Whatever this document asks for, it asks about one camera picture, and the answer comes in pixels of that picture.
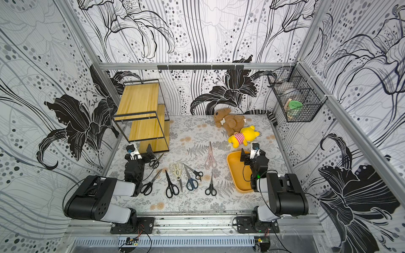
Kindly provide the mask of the beige scissors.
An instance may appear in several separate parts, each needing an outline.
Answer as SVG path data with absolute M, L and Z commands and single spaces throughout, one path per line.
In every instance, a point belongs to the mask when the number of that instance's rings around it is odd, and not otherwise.
M 181 192 L 183 192 L 182 181 L 181 181 L 181 175 L 182 175 L 182 169 L 183 169 L 182 162 L 178 161 L 175 163 L 171 163 L 169 168 L 170 168 L 171 172 L 174 174 L 174 176 L 176 177 L 176 180 L 179 182 Z

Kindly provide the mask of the pink scissors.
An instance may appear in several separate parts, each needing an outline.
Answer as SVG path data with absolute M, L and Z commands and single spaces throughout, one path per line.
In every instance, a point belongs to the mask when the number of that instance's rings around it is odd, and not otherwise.
M 209 168 L 216 168 L 216 167 L 217 167 L 217 162 L 214 158 L 212 143 L 209 142 L 208 155 L 207 155 L 207 159 L 205 161 L 205 168 L 208 170 Z

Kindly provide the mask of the blue handled scissors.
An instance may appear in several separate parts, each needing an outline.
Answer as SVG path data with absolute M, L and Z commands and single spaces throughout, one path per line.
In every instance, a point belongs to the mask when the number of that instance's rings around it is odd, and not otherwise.
M 193 179 L 189 173 L 189 168 L 184 164 L 185 172 L 187 175 L 187 182 L 186 182 L 186 188 L 189 191 L 196 190 L 198 188 L 198 182 L 196 179 Z

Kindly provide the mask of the small black scissors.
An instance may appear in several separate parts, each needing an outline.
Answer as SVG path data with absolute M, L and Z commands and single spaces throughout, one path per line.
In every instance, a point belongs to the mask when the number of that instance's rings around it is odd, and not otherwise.
M 149 167 L 153 169 L 157 169 L 160 165 L 160 159 L 163 157 L 163 154 L 161 154 L 159 157 L 153 156 L 151 161 L 149 162 Z
M 195 169 L 191 168 L 186 164 L 184 164 L 184 166 L 186 169 L 190 170 L 195 175 L 195 179 L 201 181 L 201 178 L 204 176 L 204 174 L 201 171 L 196 171 Z

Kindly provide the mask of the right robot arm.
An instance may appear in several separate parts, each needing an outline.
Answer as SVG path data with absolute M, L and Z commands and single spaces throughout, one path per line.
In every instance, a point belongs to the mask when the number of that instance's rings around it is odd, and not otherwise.
M 250 187 L 268 200 L 254 208 L 253 222 L 273 222 L 285 216 L 305 216 L 309 212 L 308 200 L 302 190 L 296 174 L 279 174 L 269 168 L 270 160 L 265 151 L 253 143 L 250 153 L 241 150 L 240 161 L 251 169 Z

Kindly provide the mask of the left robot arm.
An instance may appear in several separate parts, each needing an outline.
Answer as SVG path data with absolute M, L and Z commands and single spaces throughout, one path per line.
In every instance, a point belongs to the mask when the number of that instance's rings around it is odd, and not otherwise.
M 135 226 L 137 214 L 132 208 L 117 206 L 113 197 L 136 197 L 143 187 L 144 167 L 156 156 L 151 145 L 141 154 L 135 146 L 126 147 L 124 179 L 88 176 L 63 207 L 67 217 Z

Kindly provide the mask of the orange storage box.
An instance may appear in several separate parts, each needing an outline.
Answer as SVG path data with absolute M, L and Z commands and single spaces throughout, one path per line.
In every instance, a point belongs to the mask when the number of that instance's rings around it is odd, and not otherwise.
M 235 189 L 241 194 L 247 194 L 254 191 L 250 184 L 252 172 L 250 166 L 244 165 L 244 162 L 240 158 L 241 151 L 232 152 L 227 156 L 227 163 Z

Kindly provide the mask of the long black scissors left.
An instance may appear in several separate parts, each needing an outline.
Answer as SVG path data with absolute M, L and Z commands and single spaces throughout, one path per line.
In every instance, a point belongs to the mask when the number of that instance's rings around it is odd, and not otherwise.
M 156 181 L 156 179 L 159 177 L 159 175 L 161 174 L 162 169 L 160 169 L 156 175 L 153 177 L 153 179 L 148 182 L 147 184 L 145 184 L 144 186 L 142 186 L 142 189 L 140 191 L 141 194 L 143 194 L 144 196 L 148 196 L 151 194 L 152 190 L 153 190 L 153 183 Z

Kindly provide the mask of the striped plush tail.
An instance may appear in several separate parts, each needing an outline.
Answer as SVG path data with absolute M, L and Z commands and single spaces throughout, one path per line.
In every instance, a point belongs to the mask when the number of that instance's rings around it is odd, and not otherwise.
M 272 122 L 272 124 L 274 126 L 278 125 L 275 114 L 273 112 L 271 112 L 270 110 L 255 109 L 255 110 L 246 111 L 244 114 L 245 115 L 266 115 L 267 118 Z

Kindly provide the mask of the wooden two-tier shelf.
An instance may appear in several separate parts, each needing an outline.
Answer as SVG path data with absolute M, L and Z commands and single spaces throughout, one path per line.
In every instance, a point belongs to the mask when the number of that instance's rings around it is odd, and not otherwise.
M 158 79 L 125 81 L 113 120 L 140 153 L 169 151 L 170 117 Z

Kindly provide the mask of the floral table mat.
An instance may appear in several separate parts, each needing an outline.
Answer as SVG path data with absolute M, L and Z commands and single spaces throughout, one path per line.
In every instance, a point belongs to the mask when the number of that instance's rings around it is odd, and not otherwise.
M 231 172 L 227 164 L 227 156 L 235 149 L 228 143 L 224 129 L 217 128 L 212 116 L 171 116 L 170 117 L 170 151 L 163 154 L 158 170 L 161 174 L 153 184 L 150 195 L 140 194 L 137 197 L 114 197 L 113 204 L 134 208 L 139 213 L 189 213 L 194 211 L 251 211 L 268 200 L 267 195 L 250 192 L 241 194 L 235 189 Z M 212 143 L 216 168 L 205 168 L 209 142 Z M 173 183 L 180 187 L 171 172 L 171 163 L 182 162 L 204 176 L 199 181 L 197 190 L 185 188 L 187 176 L 182 173 L 183 192 L 172 198 L 166 197 L 168 186 L 165 171 Z M 207 196 L 211 173 L 214 172 L 213 185 L 217 195 Z

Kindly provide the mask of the green lidded container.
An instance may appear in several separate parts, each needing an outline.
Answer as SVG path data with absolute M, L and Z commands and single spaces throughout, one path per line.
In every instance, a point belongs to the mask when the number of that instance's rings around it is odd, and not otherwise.
M 287 106 L 287 116 L 289 119 L 295 119 L 300 116 L 303 104 L 299 101 L 292 100 Z

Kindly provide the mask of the small circuit board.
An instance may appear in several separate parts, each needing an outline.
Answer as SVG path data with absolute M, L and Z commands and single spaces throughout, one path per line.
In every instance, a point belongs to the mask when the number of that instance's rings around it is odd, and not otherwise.
M 124 245 L 128 246 L 128 247 L 137 247 L 138 242 L 139 242 L 139 239 L 136 237 L 134 237 L 134 238 L 127 237 Z

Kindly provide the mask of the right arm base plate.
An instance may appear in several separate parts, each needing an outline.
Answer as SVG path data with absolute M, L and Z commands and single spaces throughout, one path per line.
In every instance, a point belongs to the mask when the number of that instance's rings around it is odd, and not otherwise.
M 240 234 L 279 233 L 277 221 L 253 221 L 251 217 L 238 216 L 233 219 L 232 225 L 236 227 L 238 233 Z

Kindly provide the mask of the black wall rail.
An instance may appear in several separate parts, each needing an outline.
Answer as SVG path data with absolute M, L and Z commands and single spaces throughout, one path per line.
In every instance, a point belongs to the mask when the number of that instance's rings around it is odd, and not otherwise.
M 245 65 L 237 65 L 237 64 L 209 64 L 209 65 L 157 65 L 158 70 L 243 70 Z

